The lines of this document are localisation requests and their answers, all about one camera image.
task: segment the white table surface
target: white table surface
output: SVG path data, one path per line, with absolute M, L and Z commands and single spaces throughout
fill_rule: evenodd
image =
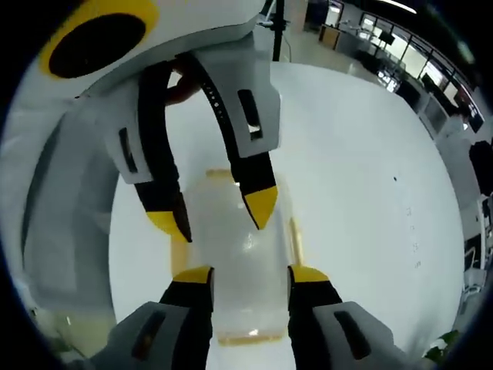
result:
M 352 76 L 275 63 L 272 81 L 283 100 L 272 164 L 289 186 L 305 263 L 385 323 L 397 346 L 422 355 L 451 329 L 464 266 L 458 204 L 426 129 L 400 97 Z M 229 168 L 202 93 L 170 107 L 167 125 L 182 189 L 208 169 Z M 169 237 L 122 179 L 109 243 L 121 321 L 171 281 Z M 278 345 L 289 351 L 289 341 Z

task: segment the floor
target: floor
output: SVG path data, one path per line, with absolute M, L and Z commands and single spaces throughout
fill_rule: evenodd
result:
M 281 61 L 332 69 L 376 83 L 378 78 L 358 61 L 320 44 L 312 32 L 285 32 Z M 114 317 L 98 317 L 72 312 L 52 312 L 32 307 L 32 315 L 41 332 L 61 358 L 90 357 L 106 345 Z

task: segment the black circle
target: black circle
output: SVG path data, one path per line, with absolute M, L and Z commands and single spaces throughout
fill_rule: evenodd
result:
M 102 15 L 66 35 L 49 59 L 56 76 L 73 79 L 122 58 L 144 37 L 146 24 L 130 14 Z

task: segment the ceiling light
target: ceiling light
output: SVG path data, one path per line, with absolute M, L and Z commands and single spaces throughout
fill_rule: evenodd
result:
M 407 5 L 401 4 L 400 2 L 395 2 L 394 0 L 378 0 L 378 1 L 379 2 L 386 2 L 388 4 L 397 6 L 397 7 L 401 8 L 401 9 L 407 10 L 408 12 L 411 12 L 413 14 L 416 14 L 417 13 L 413 8 L 410 8 Z

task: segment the yellow circular marking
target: yellow circular marking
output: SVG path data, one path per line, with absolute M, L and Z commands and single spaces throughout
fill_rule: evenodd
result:
M 100 16 L 111 14 L 133 15 L 144 22 L 146 25 L 146 33 L 142 39 L 144 40 L 157 23 L 159 9 L 150 0 L 86 0 L 59 27 L 42 49 L 40 54 L 41 70 L 54 78 L 61 79 L 62 77 L 54 75 L 49 68 L 49 60 L 56 46 L 80 25 Z

